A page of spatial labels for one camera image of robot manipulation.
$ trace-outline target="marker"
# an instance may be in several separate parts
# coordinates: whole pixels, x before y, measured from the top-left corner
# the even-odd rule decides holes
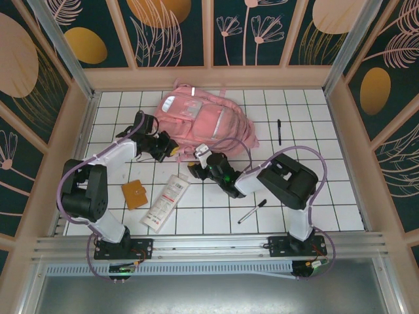
[[[278,141],[280,142],[280,146],[282,144],[282,140],[281,140],[281,120],[278,119]]]
[[[240,219],[237,223],[241,224],[243,221],[245,221],[247,218],[249,218],[254,212],[256,212],[259,208],[261,208],[262,206],[264,206],[266,204],[266,200],[263,200],[261,203],[259,203],[258,206],[256,206],[255,208],[253,208],[250,212],[248,212],[246,215],[243,216],[242,219]]]

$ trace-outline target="black mounting bracket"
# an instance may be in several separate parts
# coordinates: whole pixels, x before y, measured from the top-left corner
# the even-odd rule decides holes
[[[129,239],[129,249],[121,249],[120,243],[97,241],[95,260],[150,260],[153,255],[153,239]]]
[[[269,250],[270,257],[297,257],[297,256],[317,256],[318,253],[313,246],[323,255],[327,255],[325,239],[322,235],[310,236],[296,250],[293,242],[290,241],[290,235],[269,237],[268,243],[263,247]]]

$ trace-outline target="white tile floor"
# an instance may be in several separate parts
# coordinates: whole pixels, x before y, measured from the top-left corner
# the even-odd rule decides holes
[[[86,155],[103,150],[114,136],[132,124],[141,107],[153,114],[162,96],[161,92],[108,92],[102,93],[96,119],[92,128]],[[228,90],[226,97],[241,105],[247,116],[255,122],[260,147],[251,150],[255,164],[270,157],[281,148],[305,145],[321,152],[327,160],[327,184],[314,202],[313,221],[319,228],[329,231],[364,230],[357,208],[348,172],[340,151],[331,115],[321,90]],[[277,119],[282,121],[282,145],[278,143]],[[321,178],[323,168],[316,157],[306,151],[291,151],[288,155]],[[150,158],[146,154],[140,159]],[[247,165],[243,153],[230,162],[237,170]],[[151,229],[139,221],[157,199],[171,174],[189,176],[191,186],[159,234],[248,234],[285,232],[288,230],[288,208],[283,207],[268,190],[262,190],[243,199],[229,198],[209,179],[204,183],[192,178],[187,163],[176,163],[173,158],[162,164],[153,160],[133,160],[109,178],[109,208],[118,220],[127,225],[133,235],[153,235]],[[126,208],[120,186],[139,179],[150,201],[140,209]],[[241,225],[237,221],[256,203],[267,200]],[[64,234],[86,235],[84,226],[70,225]]]

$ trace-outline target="metal base plate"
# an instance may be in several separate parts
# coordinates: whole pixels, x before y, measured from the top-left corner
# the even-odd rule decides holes
[[[151,259],[153,254],[153,239],[131,239],[131,251],[122,253],[120,249],[109,249],[109,244],[98,241],[96,248],[98,251],[94,252],[95,260],[139,260],[144,258]]]
[[[313,248],[313,245],[319,250],[323,255],[327,255],[327,249],[325,245],[325,239],[322,235],[315,235],[306,245],[305,250],[300,252],[295,252],[289,245],[289,237],[278,236],[278,237],[269,237],[268,245],[270,257],[294,257],[294,256],[317,256],[318,253]]]

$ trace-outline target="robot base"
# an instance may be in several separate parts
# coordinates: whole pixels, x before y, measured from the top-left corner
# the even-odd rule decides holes
[[[95,260],[149,260],[153,254],[153,239],[131,239],[125,229],[120,243],[98,241],[94,252]]]
[[[313,246],[323,255],[327,255],[325,239],[322,235],[310,235],[301,242],[289,234],[278,237],[269,237],[268,243],[263,247],[269,249],[270,257],[295,257],[295,256],[317,256],[318,253]]]

